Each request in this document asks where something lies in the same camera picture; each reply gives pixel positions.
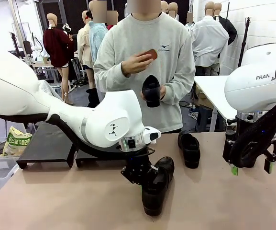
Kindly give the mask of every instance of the black jacket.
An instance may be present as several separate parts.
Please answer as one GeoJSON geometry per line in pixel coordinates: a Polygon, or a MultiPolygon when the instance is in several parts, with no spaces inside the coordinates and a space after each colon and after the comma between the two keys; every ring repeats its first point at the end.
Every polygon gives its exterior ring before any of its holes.
{"type": "Polygon", "coordinates": [[[213,19],[216,20],[216,17],[219,17],[220,23],[229,34],[228,45],[230,45],[235,40],[235,37],[237,36],[238,32],[228,19],[222,18],[221,16],[215,16],[213,17],[213,19]]]}

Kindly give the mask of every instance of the sweatshirt logo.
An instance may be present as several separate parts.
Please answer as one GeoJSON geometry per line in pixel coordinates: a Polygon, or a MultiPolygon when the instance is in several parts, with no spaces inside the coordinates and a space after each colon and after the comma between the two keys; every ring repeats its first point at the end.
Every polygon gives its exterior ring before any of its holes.
{"type": "Polygon", "coordinates": [[[164,45],[161,45],[161,49],[159,49],[158,51],[170,51],[169,49],[166,49],[168,46],[170,46],[170,45],[166,45],[166,46],[164,46],[164,45]]]}

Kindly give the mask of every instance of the maroon jacket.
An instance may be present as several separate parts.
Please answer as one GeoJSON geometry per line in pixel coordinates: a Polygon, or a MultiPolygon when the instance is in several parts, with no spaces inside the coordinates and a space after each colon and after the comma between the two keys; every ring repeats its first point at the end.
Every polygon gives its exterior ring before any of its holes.
{"type": "Polygon", "coordinates": [[[60,29],[53,28],[44,31],[43,44],[51,57],[54,67],[63,67],[74,55],[74,44],[60,29]]]}

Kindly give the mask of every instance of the light blue shirt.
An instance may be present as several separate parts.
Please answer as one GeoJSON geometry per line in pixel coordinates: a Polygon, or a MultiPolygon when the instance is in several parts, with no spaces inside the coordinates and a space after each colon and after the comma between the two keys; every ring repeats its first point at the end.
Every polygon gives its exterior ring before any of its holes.
{"type": "Polygon", "coordinates": [[[102,40],[104,39],[108,29],[105,23],[94,23],[93,21],[89,22],[90,33],[89,33],[89,41],[90,41],[90,50],[93,62],[98,58],[98,50],[102,40]]]}

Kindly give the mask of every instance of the white brick wall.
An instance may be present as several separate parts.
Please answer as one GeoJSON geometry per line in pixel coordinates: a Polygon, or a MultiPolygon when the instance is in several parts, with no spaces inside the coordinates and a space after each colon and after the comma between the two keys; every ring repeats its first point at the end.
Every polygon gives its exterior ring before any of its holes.
{"type": "MultiPolygon", "coordinates": [[[[205,4],[209,0],[194,0],[194,20],[205,16],[205,4]]],[[[237,38],[228,47],[226,62],[221,66],[221,74],[229,75],[238,67],[240,51],[245,31],[245,18],[251,24],[247,33],[247,47],[276,42],[276,0],[215,0],[222,3],[221,16],[226,18],[228,2],[228,19],[238,31],[237,38]]]]}

